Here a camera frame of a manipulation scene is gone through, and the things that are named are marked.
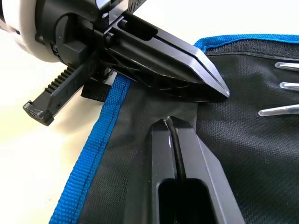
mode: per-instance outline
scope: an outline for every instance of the white table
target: white table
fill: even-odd
[[[135,14],[194,44],[213,35],[299,35],[298,8],[297,0],[287,5],[275,0],[148,0]],[[2,31],[0,43],[1,223],[43,224],[54,211],[102,103],[78,92],[49,127],[37,123],[22,106],[65,66],[37,60]]]

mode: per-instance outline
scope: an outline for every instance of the black strap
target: black strap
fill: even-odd
[[[81,96],[104,103],[108,96],[110,88],[110,85],[90,79],[84,85]]]

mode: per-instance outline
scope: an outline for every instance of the blue stitched border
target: blue stitched border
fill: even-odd
[[[299,43],[299,35],[252,34],[207,37],[197,41],[195,46],[206,52],[210,48],[245,39]],[[75,224],[77,222],[129,85],[130,80],[117,75],[103,105],[100,118],[94,125],[65,185],[50,224]]]
[[[77,222],[129,86],[130,81],[127,78],[117,75],[103,105],[100,118],[94,125],[66,183],[50,224]]]
[[[202,38],[195,43],[195,47],[201,49],[204,53],[210,48],[217,48],[232,42],[256,39],[265,41],[278,41],[285,43],[299,43],[299,35],[279,35],[279,34],[240,34],[240,35],[222,35]]]

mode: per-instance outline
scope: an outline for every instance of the metal prong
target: metal prong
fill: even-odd
[[[299,114],[299,104],[291,106],[282,106],[271,109],[265,109],[258,112],[261,117],[275,116],[284,114]]]
[[[295,90],[299,91],[299,83],[280,83],[280,88],[286,89],[286,90]]]
[[[287,69],[287,70],[299,71],[299,63],[277,62],[275,64],[275,67],[279,68],[279,69]]]

